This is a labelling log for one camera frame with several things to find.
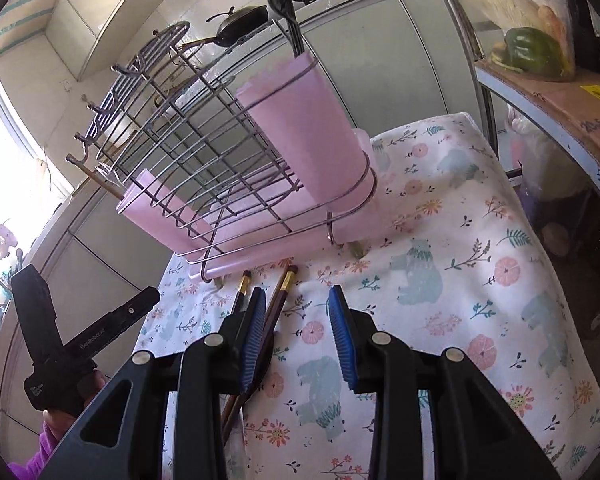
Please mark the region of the purple sleeve forearm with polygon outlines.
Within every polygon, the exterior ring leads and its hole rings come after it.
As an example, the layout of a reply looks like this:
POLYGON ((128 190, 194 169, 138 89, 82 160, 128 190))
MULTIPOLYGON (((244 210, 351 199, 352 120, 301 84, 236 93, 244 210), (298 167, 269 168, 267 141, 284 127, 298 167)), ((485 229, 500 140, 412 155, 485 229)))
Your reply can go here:
POLYGON ((74 418, 58 418, 58 413, 48 413, 44 419, 41 434, 38 436, 38 450, 25 464, 8 463, 7 467, 18 480, 36 480, 57 445, 68 432, 74 418))

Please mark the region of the person's left hand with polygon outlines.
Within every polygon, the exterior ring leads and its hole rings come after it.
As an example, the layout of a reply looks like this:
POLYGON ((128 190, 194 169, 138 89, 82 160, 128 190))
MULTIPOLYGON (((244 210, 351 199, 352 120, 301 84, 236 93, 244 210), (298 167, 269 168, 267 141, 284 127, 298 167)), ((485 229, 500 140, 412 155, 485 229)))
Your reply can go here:
POLYGON ((63 405, 61 408, 51 408, 43 412, 44 424, 56 441, 60 441, 71 429, 84 408, 88 407, 88 404, 106 386, 106 383, 107 378, 100 370, 92 370, 79 382, 78 393, 82 403, 80 408, 78 408, 78 401, 71 399, 67 405, 63 405))

